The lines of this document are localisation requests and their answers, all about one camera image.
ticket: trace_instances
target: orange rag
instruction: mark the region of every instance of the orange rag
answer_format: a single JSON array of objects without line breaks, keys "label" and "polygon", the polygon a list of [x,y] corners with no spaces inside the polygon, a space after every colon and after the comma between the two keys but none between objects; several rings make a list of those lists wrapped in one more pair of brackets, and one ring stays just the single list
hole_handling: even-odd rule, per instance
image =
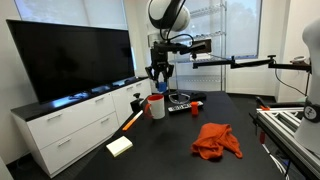
[{"label": "orange rag", "polygon": [[193,153],[199,153],[203,159],[218,158],[222,156],[224,148],[242,158],[240,144],[231,134],[229,124],[208,123],[202,126],[198,139],[192,144]]}]

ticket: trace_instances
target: orange pen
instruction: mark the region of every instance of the orange pen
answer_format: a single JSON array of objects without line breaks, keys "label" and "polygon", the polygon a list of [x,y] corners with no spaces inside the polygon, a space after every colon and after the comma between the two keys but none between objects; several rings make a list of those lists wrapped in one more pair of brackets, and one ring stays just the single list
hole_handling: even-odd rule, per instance
[{"label": "orange pen", "polygon": [[129,122],[128,122],[128,124],[126,124],[123,128],[122,128],[122,131],[126,131],[126,130],[128,130],[130,127],[131,127],[131,125],[138,119],[138,117],[142,114],[142,110],[137,114],[137,115],[135,115]]}]

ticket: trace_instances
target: flat screen tv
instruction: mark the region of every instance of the flat screen tv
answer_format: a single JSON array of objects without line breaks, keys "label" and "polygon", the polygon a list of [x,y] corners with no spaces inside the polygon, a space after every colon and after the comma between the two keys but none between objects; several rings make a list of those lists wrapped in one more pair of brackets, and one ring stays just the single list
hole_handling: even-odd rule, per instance
[{"label": "flat screen tv", "polygon": [[40,103],[134,76],[127,30],[7,20]]}]

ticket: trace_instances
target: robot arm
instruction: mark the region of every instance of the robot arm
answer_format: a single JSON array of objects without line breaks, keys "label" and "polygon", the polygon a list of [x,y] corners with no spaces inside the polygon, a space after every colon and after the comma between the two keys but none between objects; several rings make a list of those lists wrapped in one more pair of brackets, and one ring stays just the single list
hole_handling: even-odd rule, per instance
[{"label": "robot arm", "polygon": [[168,78],[172,76],[174,66],[168,63],[168,52],[186,54],[205,47],[204,43],[188,47],[170,42],[175,38],[169,38],[170,31],[182,31],[189,24],[190,13],[184,6],[184,2],[185,0],[149,0],[147,4],[151,66],[145,69],[148,77],[155,81],[156,88],[159,87],[160,73],[166,83]]}]

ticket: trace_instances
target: tv stand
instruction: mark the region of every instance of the tv stand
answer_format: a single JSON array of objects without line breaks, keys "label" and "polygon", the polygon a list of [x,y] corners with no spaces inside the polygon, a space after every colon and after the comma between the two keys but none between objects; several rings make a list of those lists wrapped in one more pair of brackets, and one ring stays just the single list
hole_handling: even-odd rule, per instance
[{"label": "tv stand", "polygon": [[135,93],[149,96],[150,80],[88,94],[63,106],[34,103],[11,112],[34,160],[52,178],[122,126],[132,114]]}]

